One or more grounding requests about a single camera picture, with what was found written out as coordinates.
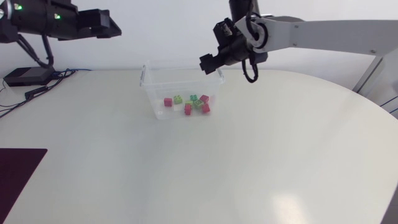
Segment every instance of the pink block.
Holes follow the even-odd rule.
[[[172,105],[173,105],[173,99],[164,98],[164,106],[172,106]]]
[[[185,115],[191,115],[191,112],[192,112],[192,106],[185,105]]]
[[[199,100],[202,100],[202,102],[204,102],[204,103],[208,103],[209,102],[209,97],[206,96],[206,95],[202,95]]]
[[[209,113],[210,112],[210,107],[208,104],[205,104],[201,107],[201,110],[203,113]]]

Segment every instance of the plastic cube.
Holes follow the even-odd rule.
[[[204,103],[208,103],[209,102],[209,97],[208,96],[206,96],[206,95],[202,95],[201,97],[200,97],[200,99],[199,100],[202,100],[202,102],[204,102]]]
[[[200,109],[203,105],[204,105],[204,103],[201,100],[196,100],[195,102],[193,102],[193,106],[196,109]]]
[[[173,105],[173,99],[164,98],[164,106],[172,106],[172,105]]]
[[[201,110],[203,113],[209,113],[210,112],[210,107],[208,104],[205,104],[201,107]]]
[[[191,115],[192,112],[192,106],[189,104],[185,105],[185,115]]]
[[[174,104],[182,103],[182,97],[180,95],[174,97]]]
[[[195,102],[196,100],[198,100],[198,96],[196,95],[190,95],[189,97],[193,102]]]

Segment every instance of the floor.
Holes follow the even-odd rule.
[[[398,223],[398,188],[391,200],[390,206],[384,215],[381,224],[397,224]]]

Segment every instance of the cable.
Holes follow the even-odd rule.
[[[6,86],[4,85],[4,79],[2,80],[2,89],[0,90],[0,93],[3,91],[3,90],[5,90],[6,89]]]
[[[246,27],[248,28],[248,31],[252,35],[252,37],[255,40],[258,40],[260,38],[259,34],[256,33],[253,27],[251,26],[251,15],[253,14],[253,7],[254,7],[253,0],[250,0],[248,13],[246,14]]]
[[[390,114],[392,114],[392,113],[393,113],[393,112],[395,112],[395,111],[398,111],[398,108],[397,108],[397,109],[395,109],[395,110],[393,110],[393,111],[391,111],[391,112],[390,112]]]
[[[391,100],[389,100],[389,101],[387,101],[387,102],[383,103],[381,106],[384,106],[384,105],[386,105],[386,104],[390,103],[391,101],[393,101],[393,100],[394,100],[394,99],[396,99],[396,98],[398,98],[398,96],[396,96],[396,97],[394,97],[393,99],[391,99]]]
[[[57,80],[57,82],[55,82],[52,86],[49,86],[49,87],[48,87],[48,90],[46,90],[46,91],[44,91],[44,92],[42,92],[42,93],[39,93],[38,95],[33,96],[31,99],[24,100],[24,101],[22,101],[22,102],[20,102],[20,103],[15,104],[15,106],[14,106],[13,108],[8,108],[8,109],[1,110],[0,112],[3,112],[3,111],[7,111],[7,112],[5,112],[4,114],[0,115],[0,119],[3,118],[5,115],[11,113],[11,111],[14,111],[15,109],[19,108],[20,106],[23,106],[23,105],[26,104],[27,102],[33,100],[34,98],[37,98],[37,97],[39,97],[39,96],[41,96],[41,95],[43,95],[43,94],[48,93],[50,90],[52,90],[54,87],[56,87],[59,83],[61,83],[62,80],[64,80],[65,78],[68,78],[70,75],[76,73],[76,71],[77,71],[77,70],[66,69],[66,70],[64,71],[64,74],[62,75],[62,77],[59,78],[59,79]]]
[[[35,60],[41,67],[43,68],[50,68],[53,64],[54,64],[54,57],[52,55],[51,52],[51,47],[49,44],[49,40],[47,38],[47,35],[43,34],[42,35],[42,40],[43,40],[43,44],[44,44],[44,49],[47,53],[47,59],[49,60],[48,63],[44,63],[42,62],[35,50],[32,48],[32,46],[30,46],[30,44],[28,43],[28,41],[20,34],[18,34],[18,41],[17,43],[20,45],[20,47],[22,47],[22,49],[24,49],[26,51],[26,53],[33,59]]]
[[[252,68],[253,68],[253,72],[254,72],[253,79],[249,77],[248,71],[246,71],[246,60],[242,61],[243,75],[246,77],[246,79],[249,81],[249,83],[254,83],[259,78],[259,70],[257,68],[257,65],[256,64],[252,65]]]

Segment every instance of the clear plastic bin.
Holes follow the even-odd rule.
[[[221,70],[206,75],[200,69],[199,60],[158,60],[148,61],[142,68],[140,86],[144,87],[157,119],[209,116],[214,110],[220,85],[224,83]],[[171,107],[164,105],[164,98],[180,95],[182,103]],[[190,95],[200,98],[209,96],[209,113],[192,106],[191,115],[185,115],[184,106]]]

